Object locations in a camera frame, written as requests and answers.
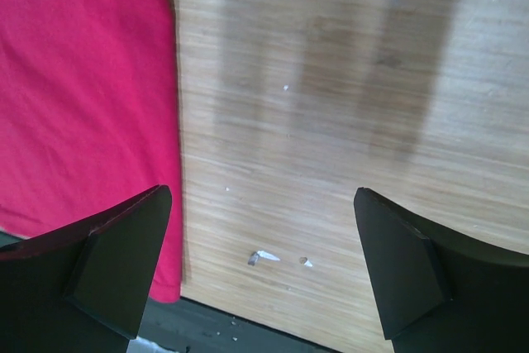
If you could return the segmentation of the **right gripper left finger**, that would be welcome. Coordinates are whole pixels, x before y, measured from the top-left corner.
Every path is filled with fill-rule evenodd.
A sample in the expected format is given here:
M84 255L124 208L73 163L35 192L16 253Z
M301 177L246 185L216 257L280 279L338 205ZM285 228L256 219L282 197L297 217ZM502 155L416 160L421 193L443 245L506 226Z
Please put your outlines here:
M169 222L149 188L1 249L3 352L124 352L140 329Z

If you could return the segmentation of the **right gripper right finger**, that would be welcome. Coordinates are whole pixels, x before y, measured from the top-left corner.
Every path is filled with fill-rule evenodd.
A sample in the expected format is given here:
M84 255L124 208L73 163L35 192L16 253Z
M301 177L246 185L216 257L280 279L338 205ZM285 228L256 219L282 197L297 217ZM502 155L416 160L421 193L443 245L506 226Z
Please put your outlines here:
M384 338L396 352L526 352L528 256L358 188L355 218Z

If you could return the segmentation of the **magenta t shirt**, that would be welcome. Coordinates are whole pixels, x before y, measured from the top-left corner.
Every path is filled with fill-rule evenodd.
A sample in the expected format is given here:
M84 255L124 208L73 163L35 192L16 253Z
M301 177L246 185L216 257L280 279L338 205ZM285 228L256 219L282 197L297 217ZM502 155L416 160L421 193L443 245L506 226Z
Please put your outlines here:
M177 301L177 100L169 0L1 0L2 230L39 236L167 185L150 296Z

